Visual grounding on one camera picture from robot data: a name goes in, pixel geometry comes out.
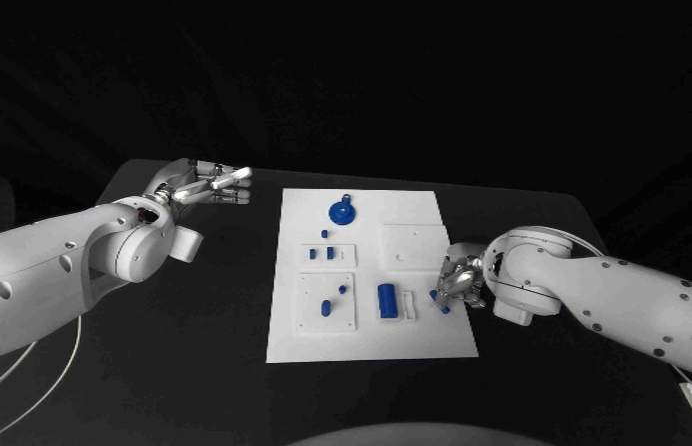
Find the dark wall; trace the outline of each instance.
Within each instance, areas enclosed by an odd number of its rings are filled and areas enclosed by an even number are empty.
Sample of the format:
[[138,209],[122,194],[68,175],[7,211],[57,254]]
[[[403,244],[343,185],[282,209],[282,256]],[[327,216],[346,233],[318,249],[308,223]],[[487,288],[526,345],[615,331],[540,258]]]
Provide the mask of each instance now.
[[692,0],[6,1],[19,224],[190,157],[569,193],[689,273]]

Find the blue object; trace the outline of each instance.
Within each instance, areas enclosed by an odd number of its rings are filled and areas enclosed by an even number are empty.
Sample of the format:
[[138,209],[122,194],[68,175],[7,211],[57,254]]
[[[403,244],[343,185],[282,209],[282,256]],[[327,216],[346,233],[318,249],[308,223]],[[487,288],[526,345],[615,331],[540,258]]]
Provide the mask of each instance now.
[[321,302],[321,315],[324,317],[327,317],[330,314],[331,314],[331,301],[328,301],[328,299],[326,299]]
[[379,299],[379,317],[398,318],[399,312],[396,310],[396,292],[393,284],[380,284],[378,286]]
[[340,226],[350,224],[356,219],[356,210],[350,205],[350,194],[344,194],[341,201],[328,208],[328,219]]
[[[429,292],[429,297],[432,298],[432,301],[437,299],[437,290],[435,289]],[[442,311],[442,314],[448,314],[450,313],[450,308],[445,307],[440,311]]]

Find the black table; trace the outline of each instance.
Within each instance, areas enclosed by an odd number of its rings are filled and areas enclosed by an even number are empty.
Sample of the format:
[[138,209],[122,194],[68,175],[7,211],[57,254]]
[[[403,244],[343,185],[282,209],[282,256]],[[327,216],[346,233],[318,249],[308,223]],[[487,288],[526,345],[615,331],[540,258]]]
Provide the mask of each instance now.
[[[140,194],[164,164],[127,162],[99,204]],[[690,444],[669,366],[585,330],[565,308],[526,328],[468,310],[480,358],[265,364],[282,188],[432,190],[451,242],[543,225],[605,252],[574,197],[261,169],[252,180],[249,205],[197,205],[181,221],[205,236],[194,262],[168,258],[83,315],[72,369],[3,444],[282,445],[414,421],[555,444]],[[19,412],[62,371],[73,335],[70,323],[39,342],[1,386]]]

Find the robotic hand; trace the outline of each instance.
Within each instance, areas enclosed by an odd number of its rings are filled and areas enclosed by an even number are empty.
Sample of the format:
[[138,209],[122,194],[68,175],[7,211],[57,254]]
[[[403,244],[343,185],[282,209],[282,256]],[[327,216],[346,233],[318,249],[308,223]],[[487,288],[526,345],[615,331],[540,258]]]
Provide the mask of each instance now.
[[[574,243],[597,257],[572,258]],[[480,288],[496,296],[494,315],[522,326],[555,315],[562,302],[581,324],[633,349],[692,370],[692,283],[602,256],[569,233],[522,227],[487,248],[457,243],[447,250],[429,296],[442,313],[452,299],[483,308]]]
[[246,204],[249,168],[179,159],[131,196],[0,234],[0,355],[140,283],[166,257],[192,262],[202,235],[176,225],[196,203]]

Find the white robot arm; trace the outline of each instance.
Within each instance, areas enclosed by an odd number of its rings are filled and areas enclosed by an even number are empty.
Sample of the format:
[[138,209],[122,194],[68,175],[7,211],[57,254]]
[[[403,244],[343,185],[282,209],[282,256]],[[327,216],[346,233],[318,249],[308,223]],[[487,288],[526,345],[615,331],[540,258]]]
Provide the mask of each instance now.
[[249,168],[186,158],[141,196],[0,234],[0,355],[82,315],[104,295],[143,282],[166,257],[192,262],[202,235],[176,226],[194,203],[246,204]]
[[484,306],[484,283],[496,316],[527,326],[535,314],[558,314],[565,303],[591,331],[692,370],[692,283],[595,249],[597,257],[572,258],[574,241],[584,244],[563,231],[533,226],[509,231],[487,248],[450,246],[431,291],[442,313],[451,298]]

